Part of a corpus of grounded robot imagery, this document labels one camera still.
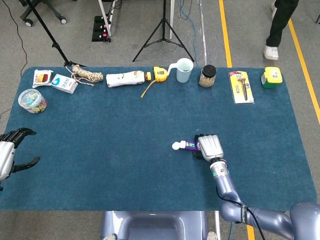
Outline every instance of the black pants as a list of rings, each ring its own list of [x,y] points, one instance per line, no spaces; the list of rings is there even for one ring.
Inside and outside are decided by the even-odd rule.
[[[298,6],[299,0],[276,0],[275,7],[277,8],[274,15],[270,36],[266,40],[266,45],[269,47],[278,47],[281,42],[282,30],[287,26],[291,15]]]

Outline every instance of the black tripod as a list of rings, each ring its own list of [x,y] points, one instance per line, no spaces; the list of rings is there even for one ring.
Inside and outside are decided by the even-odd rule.
[[[77,65],[77,63],[69,61],[68,58],[66,57],[66,55],[64,54],[64,52],[61,50],[59,44],[57,43],[57,41],[55,40],[54,36],[52,36],[51,32],[49,31],[49,29],[47,28],[45,22],[42,20],[41,16],[39,15],[39,13],[37,12],[36,8],[32,5],[32,3],[30,2],[30,0],[25,0],[26,3],[29,5],[29,7],[31,8],[32,12],[34,13],[34,15],[36,16],[36,18],[39,20],[39,22],[41,23],[42,27],[44,28],[44,30],[46,31],[46,33],[48,34],[48,36],[50,37],[50,39],[52,40],[53,44],[52,47],[56,48],[58,50],[58,52],[60,53],[61,57],[64,60],[64,64],[63,66],[67,66],[67,67],[71,67],[72,65]]]
[[[156,26],[156,28],[153,30],[153,32],[151,33],[151,35],[149,36],[149,38],[146,40],[146,42],[144,43],[144,45],[142,46],[142,48],[140,49],[140,51],[137,53],[137,55],[134,57],[134,59],[132,60],[132,62],[134,62],[136,60],[136,58],[139,56],[139,54],[141,53],[141,51],[150,46],[151,44],[155,44],[155,43],[160,43],[160,42],[167,42],[167,43],[172,43],[175,45],[178,45],[180,48],[184,48],[184,50],[186,51],[186,53],[189,55],[189,57],[191,58],[192,62],[194,62],[195,60],[193,59],[193,57],[190,55],[190,53],[188,52],[188,50],[186,49],[186,46],[182,43],[182,41],[180,40],[180,38],[178,37],[178,35],[176,34],[175,30],[172,28],[172,26],[170,26],[170,23],[168,22],[168,20],[166,19],[166,4],[167,4],[167,0],[163,0],[163,16],[161,21],[159,22],[159,24]],[[151,43],[148,43],[149,40],[152,38],[152,36],[155,34],[155,32],[157,31],[157,29],[160,27],[160,25],[162,24],[162,38],[157,40],[157,41],[153,41]],[[166,24],[169,26],[169,28],[172,30],[173,34],[175,35],[176,39],[178,39],[179,43],[173,42],[169,39],[166,39],[165,37],[165,33],[166,33]]]

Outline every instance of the cardboard box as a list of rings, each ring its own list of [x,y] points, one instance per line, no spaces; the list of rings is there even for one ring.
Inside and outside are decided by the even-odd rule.
[[[78,86],[78,83],[73,78],[56,74],[51,82],[51,85],[55,89],[64,91],[69,94],[73,94],[76,87]]]

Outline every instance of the black lid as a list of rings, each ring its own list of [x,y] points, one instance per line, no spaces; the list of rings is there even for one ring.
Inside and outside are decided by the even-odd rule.
[[[207,78],[213,78],[216,75],[216,68],[212,65],[205,65],[202,69],[202,74]]]

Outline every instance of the person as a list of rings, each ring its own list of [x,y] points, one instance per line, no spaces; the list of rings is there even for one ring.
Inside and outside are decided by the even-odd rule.
[[[275,0],[271,4],[272,24],[270,35],[266,40],[263,55],[266,59],[278,60],[278,47],[281,42],[282,30],[286,27],[298,6],[299,0]]]

